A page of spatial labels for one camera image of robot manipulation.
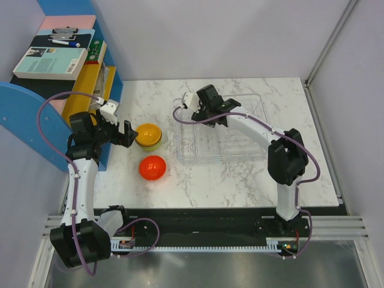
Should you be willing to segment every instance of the blue shelf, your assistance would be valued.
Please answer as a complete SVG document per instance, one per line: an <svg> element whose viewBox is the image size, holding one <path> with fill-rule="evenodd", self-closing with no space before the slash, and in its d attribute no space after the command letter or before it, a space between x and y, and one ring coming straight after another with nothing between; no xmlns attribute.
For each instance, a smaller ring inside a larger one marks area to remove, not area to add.
<svg viewBox="0 0 384 288"><path fill-rule="evenodd" d="M95 15L91 0L38 0L38 2L46 16ZM104 40L104 34L97 20L94 29L94 39ZM106 50L104 62L107 66L116 66L109 49ZM0 124L57 168L67 171L67 162L45 143L37 130L36 115L44 98L26 88L10 83L0 82L0 89L2 100ZM120 102L122 90L123 82L116 71L109 98ZM51 143L61 152L66 153L67 139L72 131L51 105L47 105L43 111L41 126L44 135ZM99 171L107 169L110 147L109 143L103 146Z"/></svg>

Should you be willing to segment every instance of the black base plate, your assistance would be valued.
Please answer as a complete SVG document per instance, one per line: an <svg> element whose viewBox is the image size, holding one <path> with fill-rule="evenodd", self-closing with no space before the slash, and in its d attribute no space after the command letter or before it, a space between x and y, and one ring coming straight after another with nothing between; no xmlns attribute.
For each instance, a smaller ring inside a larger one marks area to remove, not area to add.
<svg viewBox="0 0 384 288"><path fill-rule="evenodd" d="M347 215L344 205L334 208L307 208L312 215ZM309 234L308 221L299 217L292 226L276 217L275 208L217 209L126 209L130 220L147 217L160 228L158 247L264 246L267 237L295 238ZM136 246L148 247L156 239L154 225L135 224Z"/></svg>

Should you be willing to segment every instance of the book cover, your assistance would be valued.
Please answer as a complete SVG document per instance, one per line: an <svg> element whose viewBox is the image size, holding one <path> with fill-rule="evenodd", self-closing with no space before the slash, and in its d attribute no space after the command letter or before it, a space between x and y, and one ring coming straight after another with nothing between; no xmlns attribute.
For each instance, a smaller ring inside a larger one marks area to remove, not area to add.
<svg viewBox="0 0 384 288"><path fill-rule="evenodd" d="M93 40L88 48L85 64L100 64L107 50L105 41Z"/></svg>
<svg viewBox="0 0 384 288"><path fill-rule="evenodd" d="M76 80L86 56L85 48L30 47L13 73L27 79Z"/></svg>

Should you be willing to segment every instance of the metal floor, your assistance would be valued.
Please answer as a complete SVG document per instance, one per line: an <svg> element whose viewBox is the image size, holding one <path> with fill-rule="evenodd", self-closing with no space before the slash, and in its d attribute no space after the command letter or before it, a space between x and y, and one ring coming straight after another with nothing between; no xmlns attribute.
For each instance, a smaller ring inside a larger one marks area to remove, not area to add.
<svg viewBox="0 0 384 288"><path fill-rule="evenodd" d="M46 288L365 288L353 242L312 242L296 260L259 253L149 253L98 264L95 277L84 270L60 272L52 261Z"/></svg>

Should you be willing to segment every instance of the book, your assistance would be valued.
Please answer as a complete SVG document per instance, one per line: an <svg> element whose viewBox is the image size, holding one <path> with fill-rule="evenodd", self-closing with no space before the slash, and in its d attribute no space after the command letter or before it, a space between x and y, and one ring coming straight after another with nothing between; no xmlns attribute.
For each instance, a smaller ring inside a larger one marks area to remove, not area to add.
<svg viewBox="0 0 384 288"><path fill-rule="evenodd" d="M27 79L76 80L86 56L85 48L30 47L13 74Z"/></svg>
<svg viewBox="0 0 384 288"><path fill-rule="evenodd" d="M80 34L77 35L76 41L80 43L84 48L88 47L91 43L91 38L93 37L94 30L83 29L82 31L90 31L88 34ZM49 40L48 35L40 34L32 40L32 43L29 45L30 47L65 47L60 44L52 43ZM71 91L73 90L73 86L75 84L75 80L47 80L47 79L26 79L26 78L18 78L17 76L13 76L10 83L27 88L38 95L42 96L45 99L48 99L52 95L55 95L60 92ZM65 95L59 97L57 100L67 99L69 95Z"/></svg>
<svg viewBox="0 0 384 288"><path fill-rule="evenodd" d="M88 55L85 64L100 64L103 61L107 50L104 40L92 40L88 48Z"/></svg>

